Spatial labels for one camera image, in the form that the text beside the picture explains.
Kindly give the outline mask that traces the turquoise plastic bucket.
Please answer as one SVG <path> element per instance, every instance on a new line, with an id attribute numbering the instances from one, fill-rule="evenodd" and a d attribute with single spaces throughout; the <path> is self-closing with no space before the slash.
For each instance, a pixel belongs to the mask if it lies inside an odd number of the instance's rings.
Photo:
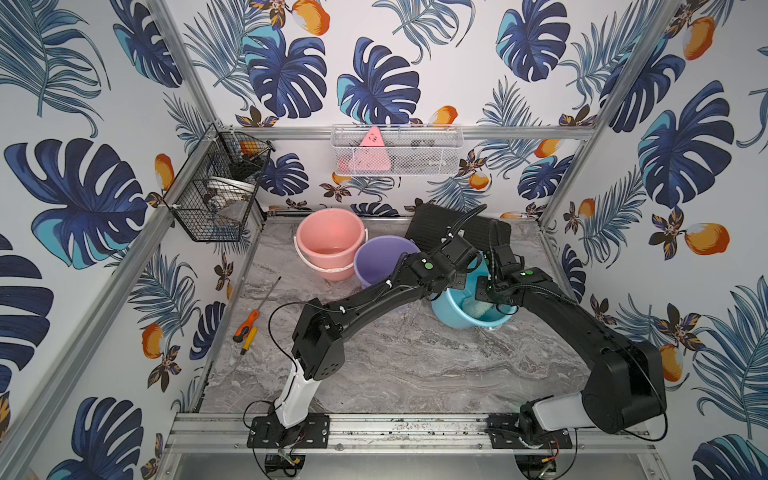
<path id="1" fill-rule="evenodd" d="M 459 330 L 475 327 L 496 330 L 511 320 L 518 311 L 517 306 L 497 306 L 475 299 L 477 281 L 487 280 L 488 276 L 486 263 L 482 262 L 467 274 L 463 289 L 448 288 L 431 302 L 435 316 L 446 326 Z"/>

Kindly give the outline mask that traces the purple plastic bucket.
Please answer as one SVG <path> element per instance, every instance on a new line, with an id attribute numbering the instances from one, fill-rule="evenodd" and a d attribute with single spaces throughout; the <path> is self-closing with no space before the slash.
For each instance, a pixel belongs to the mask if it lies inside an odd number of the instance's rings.
<path id="1" fill-rule="evenodd" d="M 402 254 L 418 253 L 411 240 L 401 236 L 375 237 L 362 245 L 354 258 L 354 271 L 363 289 L 388 278 Z"/>

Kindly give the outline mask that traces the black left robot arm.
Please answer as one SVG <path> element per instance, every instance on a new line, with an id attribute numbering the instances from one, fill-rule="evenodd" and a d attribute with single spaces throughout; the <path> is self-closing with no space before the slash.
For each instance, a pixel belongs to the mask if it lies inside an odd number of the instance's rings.
<path id="1" fill-rule="evenodd" d="M 317 298 L 304 303 L 286 352 L 291 373 L 273 407 L 281 427 L 304 423 L 320 383 L 344 365 L 346 341 L 393 310 L 439 297 L 480 263 L 478 249 L 450 234 L 426 253 L 402 254 L 388 277 L 355 294 L 326 304 Z"/>

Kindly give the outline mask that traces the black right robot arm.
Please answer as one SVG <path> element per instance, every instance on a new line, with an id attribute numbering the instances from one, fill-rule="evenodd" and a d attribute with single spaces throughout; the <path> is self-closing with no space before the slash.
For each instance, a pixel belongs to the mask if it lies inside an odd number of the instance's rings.
<path id="1" fill-rule="evenodd" d="M 478 280 L 476 298 L 536 315 L 589 369 L 581 391 L 520 407 L 517 430 L 522 437 L 533 441 L 580 428 L 616 434 L 666 415 L 662 358 L 656 347 L 647 340 L 632 341 L 599 322 L 565 296 L 546 272 L 527 267 L 507 242 L 490 238 L 484 257 L 488 275 Z"/>

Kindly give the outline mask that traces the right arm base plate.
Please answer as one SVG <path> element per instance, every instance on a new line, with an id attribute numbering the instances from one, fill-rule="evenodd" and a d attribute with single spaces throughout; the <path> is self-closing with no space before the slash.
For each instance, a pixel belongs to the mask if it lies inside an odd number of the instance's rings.
<path id="1" fill-rule="evenodd" d="M 567 430 L 545 431 L 528 414 L 490 414 L 485 433 L 493 449 L 559 450 L 572 449 L 573 441 Z"/>

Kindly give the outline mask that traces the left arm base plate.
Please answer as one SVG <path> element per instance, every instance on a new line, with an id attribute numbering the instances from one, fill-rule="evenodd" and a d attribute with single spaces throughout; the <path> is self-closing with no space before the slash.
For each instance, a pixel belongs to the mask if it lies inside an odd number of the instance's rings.
<path id="1" fill-rule="evenodd" d="M 279 449 L 297 446 L 304 449 L 325 449 L 330 433 L 330 416 L 310 413 L 293 427 L 284 427 L 277 415 L 256 416 L 249 425 L 247 447 Z"/>

